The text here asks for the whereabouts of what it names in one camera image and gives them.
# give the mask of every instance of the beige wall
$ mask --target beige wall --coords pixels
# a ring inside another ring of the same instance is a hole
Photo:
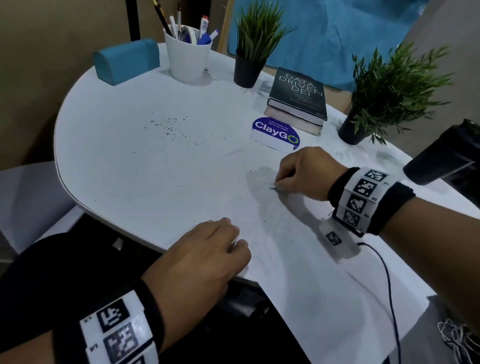
[[[176,11],[176,1],[162,5]],[[138,7],[142,37],[163,41],[151,0]],[[123,0],[2,0],[0,170],[49,153],[55,114],[92,52],[129,40]]]
[[[430,145],[451,125],[464,118],[480,122],[480,1],[431,0],[424,14],[407,34],[406,42],[415,42],[418,53],[443,44],[451,53],[439,62],[438,73],[454,72],[453,86],[439,89],[439,100],[451,101],[438,107],[433,120],[415,120],[403,135],[394,130],[388,140],[411,156]]]

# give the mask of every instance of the stack of books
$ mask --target stack of books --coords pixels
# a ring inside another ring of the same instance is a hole
[[[319,135],[327,120],[324,85],[302,73],[279,68],[265,116]]]

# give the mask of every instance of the potted plant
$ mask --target potted plant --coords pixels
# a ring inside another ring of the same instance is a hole
[[[368,67],[364,58],[360,61],[353,55],[355,68],[355,91],[352,95],[352,109],[338,131],[340,138],[351,145],[358,144],[371,136],[386,144],[385,128],[394,125],[398,133],[411,130],[401,124],[425,117],[432,119],[431,106],[446,105],[449,102],[433,101],[432,95],[441,86],[451,85],[452,73],[437,76],[436,61],[448,53],[447,46],[432,49],[420,58],[412,55],[413,43],[400,44],[395,52],[388,52],[389,60],[384,62],[375,49]]]
[[[237,20],[237,52],[233,81],[252,88],[265,62],[279,41],[293,29],[282,27],[283,9],[265,1],[255,1]]]

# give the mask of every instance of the black pants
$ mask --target black pants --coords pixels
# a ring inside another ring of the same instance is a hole
[[[144,249],[113,248],[104,235],[69,232],[45,238],[25,250],[0,279],[0,352],[52,330],[132,280],[159,257]],[[240,283],[229,284],[235,295]],[[162,353],[160,362],[206,359],[210,363],[282,361],[309,363],[268,300],[251,317],[234,317],[218,307],[189,335]]]

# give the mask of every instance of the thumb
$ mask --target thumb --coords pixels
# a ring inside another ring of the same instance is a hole
[[[282,180],[279,180],[276,184],[275,187],[281,191],[285,192],[297,192],[297,186],[296,186],[296,178],[295,176],[293,177],[286,177]]]

